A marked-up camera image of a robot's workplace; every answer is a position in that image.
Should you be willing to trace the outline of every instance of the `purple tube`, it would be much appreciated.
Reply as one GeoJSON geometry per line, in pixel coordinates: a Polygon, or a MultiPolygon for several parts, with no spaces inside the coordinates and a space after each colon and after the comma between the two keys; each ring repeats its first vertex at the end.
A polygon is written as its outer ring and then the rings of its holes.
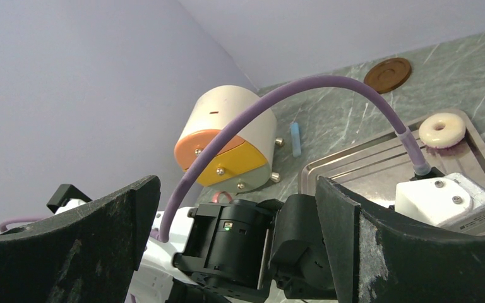
{"type": "Polygon", "coordinates": [[[386,102],[386,100],[374,89],[368,85],[365,85],[364,83],[361,83],[360,81],[343,76],[319,75],[302,78],[282,85],[267,93],[257,102],[250,105],[250,107],[248,107],[244,112],[240,113],[235,119],[233,119],[233,121],[228,123],[228,125],[226,125],[226,127],[218,133],[218,135],[203,149],[200,156],[194,161],[194,163],[192,163],[187,172],[183,175],[183,178],[181,178],[181,181],[179,181],[179,184],[176,186],[176,189],[168,200],[159,231],[153,230],[150,235],[160,242],[168,242],[170,227],[172,225],[172,221],[174,220],[174,216],[176,215],[176,211],[185,195],[187,195],[187,192],[191,186],[194,184],[194,182],[196,182],[198,176],[201,174],[201,172],[203,172],[209,162],[211,162],[219,151],[229,142],[229,140],[235,137],[235,135],[240,132],[248,123],[269,109],[271,106],[285,98],[291,97],[297,93],[305,92],[306,90],[322,87],[346,88],[359,93],[371,101],[390,121],[390,124],[393,126],[399,137],[401,134],[405,134],[404,140],[401,141],[405,143],[404,147],[407,149],[408,156],[410,156],[410,159],[414,164],[414,168],[422,167],[420,170],[421,175],[427,173],[425,172],[423,174],[426,167],[429,167],[429,165],[421,153],[421,149],[417,145],[413,135],[409,132],[409,129],[406,128],[404,123],[400,120],[397,113],[395,113],[388,102],[386,102]]]}
{"type": "Polygon", "coordinates": [[[16,223],[32,223],[36,221],[40,221],[45,219],[46,217],[23,217],[23,218],[14,218],[4,221],[0,224],[0,232],[5,232],[8,230],[7,225],[16,224],[16,223]]]}

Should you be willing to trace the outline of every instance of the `white plastic casing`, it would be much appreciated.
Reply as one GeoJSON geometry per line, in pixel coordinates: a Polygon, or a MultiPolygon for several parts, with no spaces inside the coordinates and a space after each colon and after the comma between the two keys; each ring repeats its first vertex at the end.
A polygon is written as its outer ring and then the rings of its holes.
{"type": "MultiPolygon", "coordinates": [[[[196,284],[172,265],[174,255],[185,250],[194,224],[194,219],[187,216],[190,209],[192,207],[177,210],[168,243],[152,238],[148,240],[140,267],[133,274],[129,286],[129,293],[136,297],[137,302],[165,302],[172,288],[172,277],[187,284],[196,284]]],[[[164,211],[157,212],[153,229],[159,228],[163,215],[164,211]]]]}
{"type": "Polygon", "coordinates": [[[485,189],[460,173],[397,184],[395,211],[443,229],[476,235],[485,231],[485,189]],[[453,197],[460,197],[455,203],[453,197]]]}
{"type": "MultiPolygon", "coordinates": [[[[259,96],[255,93],[240,86],[223,85],[213,88],[196,101],[178,141],[197,131],[223,129],[258,99],[259,96]]],[[[264,111],[237,135],[257,148],[272,166],[276,116],[271,109],[264,111]]]]}
{"type": "Polygon", "coordinates": [[[59,213],[63,213],[65,211],[68,211],[72,208],[76,208],[77,206],[81,206],[83,204],[86,204],[86,202],[84,202],[83,200],[81,199],[70,199],[66,205],[64,205],[63,207],[59,207],[57,209],[57,211],[55,211],[55,215],[58,215],[59,213]]]}

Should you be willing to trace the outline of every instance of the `white cylindrical container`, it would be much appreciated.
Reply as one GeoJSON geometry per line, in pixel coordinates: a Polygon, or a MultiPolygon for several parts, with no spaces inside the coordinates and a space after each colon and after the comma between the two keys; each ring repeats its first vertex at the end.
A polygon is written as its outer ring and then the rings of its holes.
{"type": "MultiPolygon", "coordinates": [[[[252,91],[233,85],[219,86],[203,94],[196,102],[174,149],[179,166],[187,170],[202,149],[258,99],[259,96],[252,91]]],[[[275,133],[276,117],[267,109],[219,152],[200,175],[198,182],[232,193],[252,190],[259,183],[261,186],[272,172],[275,133]],[[244,175],[251,176],[252,180],[245,181],[244,175]]]]}

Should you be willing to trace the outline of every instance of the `white wall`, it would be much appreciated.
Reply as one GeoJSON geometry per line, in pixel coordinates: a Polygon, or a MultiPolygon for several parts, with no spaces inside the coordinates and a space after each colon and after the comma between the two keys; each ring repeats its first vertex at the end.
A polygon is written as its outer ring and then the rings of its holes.
{"type": "Polygon", "coordinates": [[[224,84],[251,88],[175,0],[0,1],[0,221],[49,215],[61,183],[99,198],[157,174],[165,203],[184,123],[224,84]]]}
{"type": "Polygon", "coordinates": [[[485,0],[179,0],[257,87],[485,31],[485,0]]]}

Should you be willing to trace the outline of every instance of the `lavender wall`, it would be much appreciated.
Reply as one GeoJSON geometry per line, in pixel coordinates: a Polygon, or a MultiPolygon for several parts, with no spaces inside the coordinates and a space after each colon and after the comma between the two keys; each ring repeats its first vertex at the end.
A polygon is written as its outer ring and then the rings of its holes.
{"type": "Polygon", "coordinates": [[[177,1],[0,1],[0,221],[50,215],[61,183],[99,198],[157,174],[164,204],[186,119],[224,84],[253,88],[177,1]]]}

